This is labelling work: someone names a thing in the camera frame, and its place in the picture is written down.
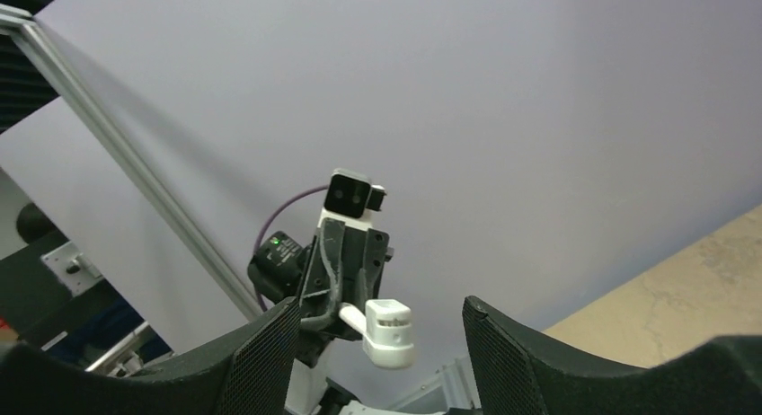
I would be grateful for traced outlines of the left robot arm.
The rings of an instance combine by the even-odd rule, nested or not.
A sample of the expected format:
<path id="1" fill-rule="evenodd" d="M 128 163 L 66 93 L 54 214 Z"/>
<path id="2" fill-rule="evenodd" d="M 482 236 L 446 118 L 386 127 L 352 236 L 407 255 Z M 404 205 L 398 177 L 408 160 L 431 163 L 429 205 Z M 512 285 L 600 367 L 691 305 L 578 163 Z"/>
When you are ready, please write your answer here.
<path id="1" fill-rule="evenodd" d="M 267 331 L 286 334 L 271 353 L 284 371 L 280 391 L 288 414 L 348 414 L 359 398 L 327 372 L 332 344 L 358 342 L 377 366 L 393 366 L 393 344 L 382 336 L 379 297 L 393 257 L 389 235 L 328 218 L 302 244 L 283 231 L 263 238 L 248 277 L 272 302 Z"/>

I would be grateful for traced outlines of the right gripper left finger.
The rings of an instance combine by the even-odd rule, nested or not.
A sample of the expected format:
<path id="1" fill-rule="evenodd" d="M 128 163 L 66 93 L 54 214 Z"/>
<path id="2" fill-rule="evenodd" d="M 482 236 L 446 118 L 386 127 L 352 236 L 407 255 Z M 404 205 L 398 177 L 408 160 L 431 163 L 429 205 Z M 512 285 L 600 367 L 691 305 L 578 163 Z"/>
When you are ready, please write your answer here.
<path id="1" fill-rule="evenodd" d="M 285 348 L 286 334 L 270 337 L 265 315 L 127 377 L 86 372 L 26 343 L 4 343 L 1 412 L 281 414 L 284 368 L 270 355 Z"/>

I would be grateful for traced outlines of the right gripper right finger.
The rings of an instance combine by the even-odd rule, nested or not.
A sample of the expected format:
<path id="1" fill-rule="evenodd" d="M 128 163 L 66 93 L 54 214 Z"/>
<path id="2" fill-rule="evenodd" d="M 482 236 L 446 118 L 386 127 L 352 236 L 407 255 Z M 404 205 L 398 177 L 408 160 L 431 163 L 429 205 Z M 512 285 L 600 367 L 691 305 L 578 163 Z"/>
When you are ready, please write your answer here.
<path id="1" fill-rule="evenodd" d="M 485 414 L 759 414 L 761 338 L 725 335 L 653 367 L 577 349 L 477 296 L 462 317 Z"/>

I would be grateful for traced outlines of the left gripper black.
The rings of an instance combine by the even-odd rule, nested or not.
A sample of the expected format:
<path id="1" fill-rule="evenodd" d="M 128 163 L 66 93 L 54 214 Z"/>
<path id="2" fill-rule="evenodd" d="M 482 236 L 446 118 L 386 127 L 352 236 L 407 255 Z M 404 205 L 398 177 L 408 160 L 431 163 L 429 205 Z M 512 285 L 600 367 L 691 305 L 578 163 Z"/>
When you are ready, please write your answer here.
<path id="1" fill-rule="evenodd" d="M 298 301 L 300 329 L 320 332 L 332 325 L 342 303 L 342 282 L 356 282 L 354 301 L 367 324 L 367 302 L 378 298 L 384 267 L 394 257 L 390 235 L 360 231 L 326 217 L 315 233 Z"/>

